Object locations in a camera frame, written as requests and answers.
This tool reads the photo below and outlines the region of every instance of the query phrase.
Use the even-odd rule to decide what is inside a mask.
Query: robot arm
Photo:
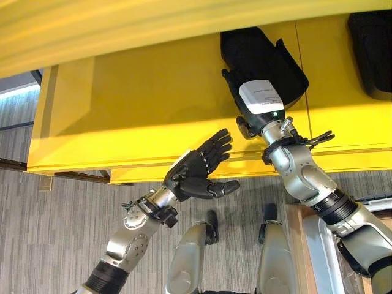
[[[239,188],[239,182],[213,183],[207,177],[228,159],[231,137],[221,130],[196,150],[190,151],[169,170],[162,187],[123,207],[124,223],[110,238],[107,250],[92,274],[76,294],[116,294],[124,286],[129,273],[144,256],[149,239],[161,224],[177,223],[178,201],[190,197],[213,199]]]
[[[391,293],[392,232],[312,160],[311,149],[334,136],[327,132],[308,140],[298,135],[292,118],[285,118],[284,107],[302,95],[307,79],[287,51],[265,39],[258,28],[221,33],[222,58],[230,67],[222,75],[242,114],[237,125],[246,139],[263,138],[264,163],[273,165],[287,192],[341,238],[338,248],[355,271],[372,278],[373,292]]]
[[[274,142],[290,136],[284,127],[287,125],[294,129],[291,118],[267,125],[261,134],[264,141],[269,146],[273,144],[270,132],[274,132],[275,137],[281,134]],[[339,190],[312,160],[304,144],[279,146],[267,152],[287,192],[312,208],[340,237],[338,248],[353,270],[372,278],[375,294],[389,293],[392,290],[392,231],[360,202]]]

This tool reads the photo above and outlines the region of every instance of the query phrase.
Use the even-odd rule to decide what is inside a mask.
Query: gray carpet
[[[332,174],[347,192],[364,197],[391,191],[392,171]],[[257,278],[257,244],[265,203],[290,199],[278,177],[240,179],[241,190],[211,201],[178,206],[179,223],[162,227],[130,275],[122,293],[163,293],[170,260],[181,235],[208,209],[216,209],[220,242],[206,248],[205,290],[251,292]],[[110,235],[120,225],[120,203],[159,183],[134,187],[55,179],[38,192],[39,176],[0,170],[0,293],[70,293],[86,280]]]

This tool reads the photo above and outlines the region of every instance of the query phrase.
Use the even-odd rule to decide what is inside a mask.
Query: yellow shelf
[[[314,149],[316,161],[329,172],[389,169],[392,132],[384,126],[392,125],[392,102],[361,89],[346,21],[340,15],[262,28],[273,42],[283,38],[308,76],[306,95],[288,111],[298,132],[336,134]],[[112,168],[113,183],[161,180],[185,150],[226,127],[233,150],[215,177],[274,174],[261,163],[261,140],[239,133],[223,67],[218,34],[49,67],[28,171]]]
[[[0,77],[230,29],[392,8],[390,0],[0,2]]]
[[[316,147],[341,151],[392,147],[392,100],[369,97],[361,85],[346,15],[296,22],[313,136],[336,137]]]
[[[383,151],[363,151],[345,154],[313,153],[314,161],[326,172],[355,172],[360,170],[392,169],[392,148]],[[111,183],[162,181],[170,166],[115,168],[111,170]],[[274,176],[277,173],[260,158],[247,161],[223,162],[209,177],[239,178],[245,176]]]
[[[283,37],[300,61],[294,21],[263,29],[271,40]],[[48,68],[28,171],[170,165],[225,127],[232,159],[254,156],[264,146],[241,136],[224,67],[220,37],[211,34]],[[310,136],[305,97],[289,114]]]

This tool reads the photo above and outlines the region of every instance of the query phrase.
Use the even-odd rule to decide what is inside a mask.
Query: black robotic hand
[[[220,130],[199,148],[187,153],[166,175],[164,185],[179,201],[190,197],[212,199],[234,192],[239,188],[238,181],[226,183],[208,180],[210,173],[229,158],[232,138],[227,129]]]

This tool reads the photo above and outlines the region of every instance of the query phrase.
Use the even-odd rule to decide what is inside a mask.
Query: silver robot leg
[[[282,225],[266,222],[262,256],[258,268],[256,294],[297,294],[298,286],[292,254]]]
[[[166,294],[199,294],[207,223],[196,224],[183,236],[170,265]]]

